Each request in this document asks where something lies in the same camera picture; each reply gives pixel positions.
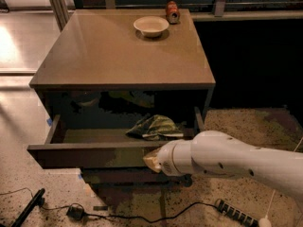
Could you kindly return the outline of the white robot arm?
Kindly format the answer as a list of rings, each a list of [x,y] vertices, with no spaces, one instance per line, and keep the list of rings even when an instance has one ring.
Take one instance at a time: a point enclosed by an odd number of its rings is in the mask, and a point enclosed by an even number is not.
[[[147,153],[143,161],[151,170],[168,176],[252,178],[292,197],[297,204],[303,202],[303,153],[252,146],[220,131],[170,141]]]

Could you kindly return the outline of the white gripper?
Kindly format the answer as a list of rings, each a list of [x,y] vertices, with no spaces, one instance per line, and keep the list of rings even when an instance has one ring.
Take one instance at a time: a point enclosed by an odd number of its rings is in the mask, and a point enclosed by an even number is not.
[[[168,176],[183,176],[193,172],[191,142],[175,140],[155,149],[143,157],[145,165],[156,173],[161,170]]]

